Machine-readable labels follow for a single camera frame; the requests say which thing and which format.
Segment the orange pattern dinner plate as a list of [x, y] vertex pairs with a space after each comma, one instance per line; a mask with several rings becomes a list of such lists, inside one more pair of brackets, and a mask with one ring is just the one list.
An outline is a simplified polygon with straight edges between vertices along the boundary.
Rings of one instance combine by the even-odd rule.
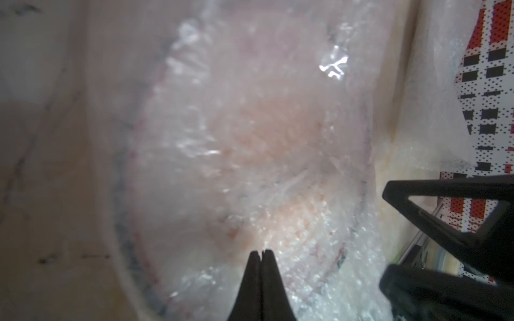
[[252, 251], [294, 313], [338, 301], [367, 196], [367, 110], [319, 12], [234, 5], [182, 23], [122, 168], [124, 253], [158, 320], [225, 320]]

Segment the bubble wrap of orange plate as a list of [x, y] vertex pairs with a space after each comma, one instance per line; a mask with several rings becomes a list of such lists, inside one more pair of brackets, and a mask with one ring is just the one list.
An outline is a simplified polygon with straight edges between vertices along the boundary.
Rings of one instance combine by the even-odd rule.
[[89, 1], [95, 183], [139, 320], [226, 320], [273, 250], [298, 320], [391, 320], [389, 180], [475, 164], [480, 1]]

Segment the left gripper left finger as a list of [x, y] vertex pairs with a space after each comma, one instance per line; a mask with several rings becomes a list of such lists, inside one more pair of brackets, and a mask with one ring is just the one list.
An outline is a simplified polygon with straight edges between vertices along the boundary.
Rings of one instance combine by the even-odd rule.
[[257, 251], [252, 251], [248, 257], [240, 289], [228, 321], [258, 321], [261, 319], [261, 259]]

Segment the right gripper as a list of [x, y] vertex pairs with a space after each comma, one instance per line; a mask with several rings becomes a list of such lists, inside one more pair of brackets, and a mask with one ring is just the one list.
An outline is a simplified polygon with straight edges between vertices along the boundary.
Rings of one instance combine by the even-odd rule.
[[[495, 280], [513, 280], [513, 175], [390, 181], [382, 194], [421, 232], [460, 262]], [[462, 204], [442, 217], [413, 197]], [[513, 289], [390, 265], [380, 290], [406, 320], [513, 320]]]

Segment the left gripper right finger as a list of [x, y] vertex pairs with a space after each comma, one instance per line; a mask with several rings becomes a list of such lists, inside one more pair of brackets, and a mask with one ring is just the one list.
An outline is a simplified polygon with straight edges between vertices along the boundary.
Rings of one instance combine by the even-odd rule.
[[272, 250], [262, 253], [262, 320], [296, 321]]

